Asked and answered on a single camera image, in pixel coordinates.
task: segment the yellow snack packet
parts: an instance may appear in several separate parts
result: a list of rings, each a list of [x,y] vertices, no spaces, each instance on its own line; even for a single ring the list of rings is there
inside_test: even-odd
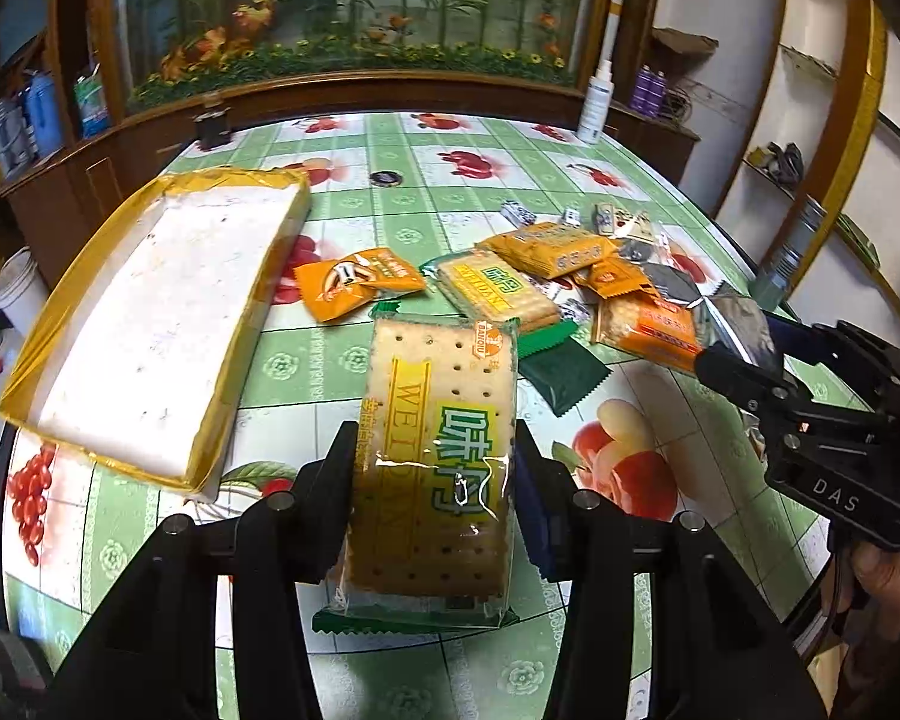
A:
[[[610,255],[589,269],[576,271],[573,280],[582,287],[591,288],[601,298],[616,298],[617,295],[633,292],[646,293],[652,298],[660,297],[653,282],[639,266],[616,254]]]
[[[613,253],[612,242],[568,224],[542,221],[479,242],[519,271],[557,278],[600,262]]]
[[[591,341],[691,373],[701,351],[690,311],[643,293],[602,300]]]
[[[319,322],[342,317],[377,298],[419,292],[420,271],[386,247],[293,269],[303,303]]]

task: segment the white bottle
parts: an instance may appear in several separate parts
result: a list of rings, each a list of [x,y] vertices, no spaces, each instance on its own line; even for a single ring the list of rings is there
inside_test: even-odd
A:
[[[577,137],[583,143],[597,143],[600,140],[612,97],[610,60],[605,59],[597,68],[597,74],[591,76],[590,85],[586,89],[586,100],[583,100],[583,112],[580,114],[580,124],[577,127]]]

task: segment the decorative plant painting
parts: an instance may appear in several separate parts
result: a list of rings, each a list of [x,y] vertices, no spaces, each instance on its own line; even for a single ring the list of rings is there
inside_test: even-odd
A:
[[[130,108],[354,68],[569,83],[581,0],[117,0]]]

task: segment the green tablecloth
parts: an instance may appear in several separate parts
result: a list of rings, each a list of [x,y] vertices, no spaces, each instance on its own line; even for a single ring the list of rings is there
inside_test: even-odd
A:
[[[646,211],[663,225],[698,285],[712,292],[727,279],[746,288],[751,276],[730,244],[679,191],[626,149],[604,138],[596,146],[565,130],[477,117],[373,113],[300,119],[238,133],[228,146],[202,154],[186,149],[168,170],[236,165],[309,170],[313,208],[303,235],[317,255],[333,258],[387,245],[413,263],[473,245],[511,229],[498,213],[518,199],[540,218],[577,208],[584,223],[595,201],[612,199]],[[370,174],[396,170],[400,186],[378,189]],[[322,457],[341,420],[356,418],[367,372],[367,312],[318,327],[295,288],[278,291],[242,396],[226,471],[251,463],[295,469]],[[404,313],[455,314],[436,290],[406,298]],[[589,340],[589,327],[578,337]],[[562,418],[526,381],[518,415],[546,453],[553,442],[586,447],[597,408],[619,399],[644,413],[665,459],[631,490],[633,505],[667,509],[661,490],[679,489],[676,510],[696,509],[783,616],[826,559],[826,524],[763,483],[763,469],[741,431],[736,410],[690,376],[594,346],[612,374]],[[856,403],[827,371],[788,367],[823,401]],[[20,434],[17,469],[36,451]],[[272,473],[272,466],[255,466]],[[7,611],[13,630],[42,642],[53,666],[63,659],[88,616],[134,552],[168,514],[198,521],[240,512],[259,496],[224,481],[214,504],[194,504],[63,455],[55,462],[40,565],[24,556],[7,508],[2,541]],[[646,712],[650,669],[650,588],[634,578],[635,625],[631,716]],[[221,717],[237,717],[230,588],[218,591],[217,663]],[[536,718],[546,702],[571,587],[540,579],[517,543],[511,606],[521,622],[493,632],[457,635],[322,635],[307,630],[314,680],[327,718]],[[324,586],[299,586],[304,627],[328,601]]]

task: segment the biscuit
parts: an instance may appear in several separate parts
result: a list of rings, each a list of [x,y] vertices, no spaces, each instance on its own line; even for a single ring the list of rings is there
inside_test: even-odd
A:
[[[487,598],[509,579],[515,341],[485,320],[378,317],[344,585]]]
[[[437,265],[447,298],[473,319],[520,320],[520,332],[559,322],[553,300],[492,251],[473,250]]]

